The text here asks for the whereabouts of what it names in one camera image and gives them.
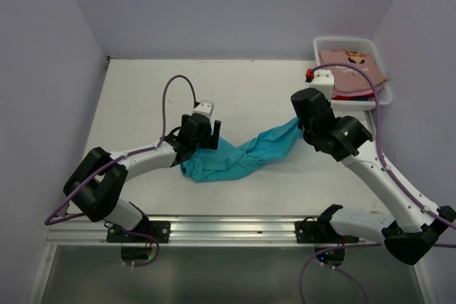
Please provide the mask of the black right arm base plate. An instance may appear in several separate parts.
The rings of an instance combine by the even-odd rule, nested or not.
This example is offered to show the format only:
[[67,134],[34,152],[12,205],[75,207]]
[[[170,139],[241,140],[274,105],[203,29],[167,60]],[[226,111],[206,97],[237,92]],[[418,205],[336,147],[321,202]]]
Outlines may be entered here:
[[294,223],[297,243],[358,243],[359,238],[336,233],[329,223],[314,220],[302,220]]

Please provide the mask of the turquoise t shirt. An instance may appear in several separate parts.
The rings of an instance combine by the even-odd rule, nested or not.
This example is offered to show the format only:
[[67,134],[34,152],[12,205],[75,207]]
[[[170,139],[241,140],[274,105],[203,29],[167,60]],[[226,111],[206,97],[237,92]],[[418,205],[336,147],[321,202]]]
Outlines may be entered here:
[[303,136],[297,118],[259,133],[242,145],[219,139],[216,150],[200,149],[180,165],[182,176],[196,183],[237,181],[285,159]]

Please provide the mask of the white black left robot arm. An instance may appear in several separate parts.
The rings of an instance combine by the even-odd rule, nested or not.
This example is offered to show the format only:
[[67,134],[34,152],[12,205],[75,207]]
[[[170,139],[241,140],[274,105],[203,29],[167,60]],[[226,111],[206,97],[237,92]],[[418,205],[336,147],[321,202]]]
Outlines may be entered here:
[[131,241],[148,233],[145,214],[120,198],[124,184],[157,169],[176,167],[200,149],[216,150],[222,122],[192,113],[183,115],[181,126],[159,141],[124,152],[93,148],[70,176],[63,193],[92,222],[105,221],[123,229]]

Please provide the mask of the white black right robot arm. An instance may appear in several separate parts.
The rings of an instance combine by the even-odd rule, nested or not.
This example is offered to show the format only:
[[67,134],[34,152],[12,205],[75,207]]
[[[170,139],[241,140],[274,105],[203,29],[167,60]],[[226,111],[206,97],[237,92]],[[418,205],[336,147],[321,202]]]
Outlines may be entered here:
[[356,213],[333,204],[301,229],[316,243],[366,239],[384,245],[400,262],[416,264],[455,221],[451,206],[438,206],[421,194],[376,150],[373,135],[352,116],[337,117],[324,94],[299,90],[291,104],[304,140],[351,170],[381,200],[388,214]]

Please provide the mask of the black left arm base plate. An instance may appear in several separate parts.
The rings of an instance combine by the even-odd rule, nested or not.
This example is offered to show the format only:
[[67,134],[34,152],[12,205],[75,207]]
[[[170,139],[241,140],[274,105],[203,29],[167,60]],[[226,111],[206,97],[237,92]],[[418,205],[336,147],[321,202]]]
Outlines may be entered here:
[[143,219],[132,231],[127,231],[118,225],[108,228],[106,241],[108,243],[147,243],[153,237],[158,243],[167,243],[170,238],[169,221],[151,221]]

